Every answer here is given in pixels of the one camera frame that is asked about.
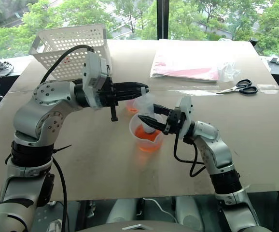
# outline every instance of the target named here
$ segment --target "scissors blade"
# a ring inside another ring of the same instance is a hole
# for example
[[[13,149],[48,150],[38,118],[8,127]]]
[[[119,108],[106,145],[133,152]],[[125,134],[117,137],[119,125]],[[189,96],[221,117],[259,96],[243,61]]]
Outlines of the scissors blade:
[[[222,90],[222,91],[218,92],[217,94],[221,94],[221,93],[229,93],[229,92],[233,92],[233,91],[235,91],[235,90],[234,90],[234,89],[232,89],[232,88],[228,88],[228,89],[225,89],[225,90]]]

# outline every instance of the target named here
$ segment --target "scissors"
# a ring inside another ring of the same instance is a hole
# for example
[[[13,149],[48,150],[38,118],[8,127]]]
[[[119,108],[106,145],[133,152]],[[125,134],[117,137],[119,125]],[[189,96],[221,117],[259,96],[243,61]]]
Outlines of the scissors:
[[[257,87],[251,86],[251,85],[252,85],[251,80],[244,79],[244,80],[238,81],[237,84],[234,87],[225,89],[223,91],[220,91],[217,94],[229,93],[229,92],[235,92],[235,91],[239,91],[242,94],[255,94],[255,93],[257,93]]]

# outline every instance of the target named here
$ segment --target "plastic measuring cup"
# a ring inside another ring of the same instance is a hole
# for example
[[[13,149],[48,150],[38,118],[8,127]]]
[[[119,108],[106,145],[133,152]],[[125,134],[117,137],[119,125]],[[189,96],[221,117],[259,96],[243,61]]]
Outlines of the plastic measuring cup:
[[[138,110],[134,106],[135,100],[136,99],[131,99],[126,101],[126,109],[133,114],[136,114],[138,112]]]
[[[138,117],[138,113],[135,114],[129,123],[129,129],[132,136],[136,140],[136,144],[139,146],[139,149],[142,151],[153,152],[160,148],[163,141],[163,133],[159,130],[155,130],[152,134],[145,134],[141,120]],[[158,122],[163,123],[163,119],[160,115],[154,114],[155,119]],[[147,139],[139,138],[138,136],[144,135]]]

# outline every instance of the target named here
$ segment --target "white plastic basket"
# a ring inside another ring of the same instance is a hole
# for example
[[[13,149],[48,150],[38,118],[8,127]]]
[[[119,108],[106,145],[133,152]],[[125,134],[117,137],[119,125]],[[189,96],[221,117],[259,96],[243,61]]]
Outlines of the white plastic basket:
[[[41,30],[37,34],[29,54],[33,55],[46,69],[50,69],[66,50],[80,44],[92,46],[100,57],[106,59],[110,72],[112,72],[111,56],[103,24]],[[38,50],[42,45],[44,49],[40,53]],[[85,54],[87,54],[85,48],[69,54],[53,70],[54,78],[61,81],[82,78]]]

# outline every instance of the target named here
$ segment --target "floor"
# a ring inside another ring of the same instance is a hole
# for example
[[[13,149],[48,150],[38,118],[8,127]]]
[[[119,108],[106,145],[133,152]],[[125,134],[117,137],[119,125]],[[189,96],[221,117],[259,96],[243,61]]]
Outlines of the floor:
[[[274,213],[276,207],[276,192],[254,193],[249,194],[253,207],[255,208],[262,226],[273,230]],[[217,203],[213,195],[195,196],[195,201],[201,213],[205,232],[226,232],[225,225],[219,220]],[[172,198],[162,197],[154,198],[159,202],[162,208],[171,214],[175,214],[172,209]],[[86,219],[86,228],[104,224],[115,204],[115,200],[94,201],[96,209],[94,216]],[[79,202],[68,203],[68,215],[70,218],[70,231],[75,231],[77,212],[79,210]],[[31,232],[46,231],[48,224],[62,217],[62,204],[57,203],[55,206],[46,205],[37,209]],[[151,201],[145,201],[144,212],[138,219],[144,220],[160,220],[173,222],[174,220],[167,214],[161,212],[157,205]]]

